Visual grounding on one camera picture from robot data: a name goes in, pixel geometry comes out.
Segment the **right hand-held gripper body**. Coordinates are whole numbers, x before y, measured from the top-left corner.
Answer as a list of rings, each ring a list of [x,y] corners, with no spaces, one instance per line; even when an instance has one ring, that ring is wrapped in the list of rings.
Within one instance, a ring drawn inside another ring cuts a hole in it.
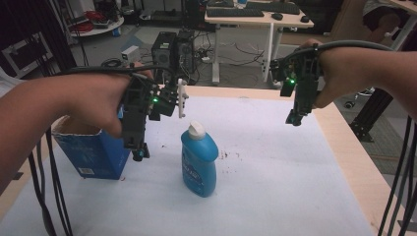
[[[302,119],[312,112],[318,94],[321,73],[319,46],[297,49],[279,62],[279,78],[282,80],[281,96],[295,93],[293,108],[285,123],[300,126]]]

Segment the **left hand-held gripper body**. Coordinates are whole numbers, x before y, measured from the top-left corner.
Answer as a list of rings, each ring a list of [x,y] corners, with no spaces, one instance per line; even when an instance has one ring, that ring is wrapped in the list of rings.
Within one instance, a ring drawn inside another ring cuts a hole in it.
[[[171,116],[178,104],[178,86],[168,83],[163,88],[151,79],[132,79],[122,99],[122,139],[135,161],[149,158],[145,142],[147,120],[159,121]]]

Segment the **blue cardboard box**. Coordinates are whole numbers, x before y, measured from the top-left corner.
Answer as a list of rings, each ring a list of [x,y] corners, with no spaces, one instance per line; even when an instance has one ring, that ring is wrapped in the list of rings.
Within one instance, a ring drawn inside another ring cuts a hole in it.
[[[71,116],[59,120],[52,136],[84,178],[117,180],[130,155],[121,139]]]

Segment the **blue bottle with white cap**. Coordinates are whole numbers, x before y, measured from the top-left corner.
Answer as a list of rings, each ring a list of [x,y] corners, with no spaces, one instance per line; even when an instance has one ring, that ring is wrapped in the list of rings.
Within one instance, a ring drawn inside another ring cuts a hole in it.
[[[196,195],[209,197],[216,186],[218,148],[215,141],[200,122],[191,121],[181,136],[181,142],[185,185]]]

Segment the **person's right hand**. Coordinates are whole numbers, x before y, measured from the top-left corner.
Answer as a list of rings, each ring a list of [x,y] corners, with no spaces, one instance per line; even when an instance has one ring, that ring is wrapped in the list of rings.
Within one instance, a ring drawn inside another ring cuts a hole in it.
[[[335,99],[363,87],[357,74],[358,54],[354,47],[336,47],[319,54],[325,85],[314,102],[315,108],[325,108]]]

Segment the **person's left hand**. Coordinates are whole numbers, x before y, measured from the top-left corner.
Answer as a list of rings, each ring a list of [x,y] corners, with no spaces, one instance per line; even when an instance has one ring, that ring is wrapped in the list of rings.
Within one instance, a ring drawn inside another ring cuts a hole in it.
[[[116,109],[131,78],[122,74],[83,73],[64,76],[65,115],[120,138]]]

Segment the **black computer tower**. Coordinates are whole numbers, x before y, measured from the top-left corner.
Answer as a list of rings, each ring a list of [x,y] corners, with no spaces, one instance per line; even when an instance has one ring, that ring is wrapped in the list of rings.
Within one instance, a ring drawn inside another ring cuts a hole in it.
[[[194,39],[191,29],[161,31],[151,47],[153,64],[172,69],[189,83],[197,69]]]

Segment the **light desk with white legs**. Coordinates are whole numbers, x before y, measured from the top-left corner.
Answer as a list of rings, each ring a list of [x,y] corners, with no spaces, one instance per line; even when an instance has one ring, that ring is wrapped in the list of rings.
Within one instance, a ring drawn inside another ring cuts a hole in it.
[[[215,25],[215,42],[214,55],[212,62],[212,82],[217,85],[220,83],[220,64],[218,59],[220,27],[222,25],[243,26],[243,27],[261,27],[267,28],[268,34],[265,44],[266,51],[262,61],[262,76],[266,82],[269,77],[270,61],[277,55],[278,48],[283,36],[284,29],[308,29],[314,26],[314,23],[309,20],[302,22],[305,17],[303,12],[298,15],[283,14],[283,18],[278,21],[272,17],[272,12],[263,12],[261,17],[217,17],[209,15],[209,12],[214,11],[214,8],[207,8],[205,14],[205,21]]]

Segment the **white power adapter box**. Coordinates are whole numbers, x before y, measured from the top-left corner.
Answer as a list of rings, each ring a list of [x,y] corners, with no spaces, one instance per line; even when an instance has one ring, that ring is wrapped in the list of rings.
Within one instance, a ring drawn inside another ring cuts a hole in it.
[[[121,52],[122,59],[128,63],[137,62],[141,59],[140,49],[136,45],[132,45],[129,48]]]

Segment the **black keyboard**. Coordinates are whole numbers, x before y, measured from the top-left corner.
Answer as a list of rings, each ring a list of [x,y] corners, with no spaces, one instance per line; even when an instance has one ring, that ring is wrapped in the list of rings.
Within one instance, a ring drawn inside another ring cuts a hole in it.
[[[300,9],[297,5],[285,2],[247,2],[245,8],[290,15],[300,14]]]
[[[209,18],[240,18],[240,17],[263,17],[264,13],[258,9],[207,9]]]

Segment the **black metal stand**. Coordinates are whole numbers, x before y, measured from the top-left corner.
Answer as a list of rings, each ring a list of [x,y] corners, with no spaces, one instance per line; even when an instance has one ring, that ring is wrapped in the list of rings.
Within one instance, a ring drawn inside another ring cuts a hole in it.
[[[372,143],[374,141],[369,132],[391,102],[391,95],[383,89],[375,89],[359,114],[349,124],[352,132],[360,142]]]

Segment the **round white table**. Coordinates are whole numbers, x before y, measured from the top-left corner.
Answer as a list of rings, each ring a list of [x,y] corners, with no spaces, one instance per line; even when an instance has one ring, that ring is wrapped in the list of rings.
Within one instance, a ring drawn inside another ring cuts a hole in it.
[[[102,34],[105,32],[118,30],[124,23],[124,18],[120,17],[117,22],[110,22],[107,27],[99,27],[91,22],[85,22],[70,27],[70,36],[73,37],[84,37]]]

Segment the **white foam mat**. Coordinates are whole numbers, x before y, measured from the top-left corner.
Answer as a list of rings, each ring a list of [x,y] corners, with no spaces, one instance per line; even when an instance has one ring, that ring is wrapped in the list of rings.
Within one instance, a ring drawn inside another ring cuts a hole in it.
[[[147,124],[150,156],[119,180],[82,178],[57,151],[75,236],[373,236],[314,116],[286,123],[287,101],[193,96]],[[218,147],[213,194],[183,183],[181,136],[201,122]]]

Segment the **black framed panel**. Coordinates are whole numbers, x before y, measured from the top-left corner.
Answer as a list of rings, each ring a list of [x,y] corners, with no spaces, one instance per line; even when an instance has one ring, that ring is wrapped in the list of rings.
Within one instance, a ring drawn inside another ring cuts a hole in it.
[[[21,79],[51,57],[43,34],[37,32],[0,50],[0,68],[8,76]]]

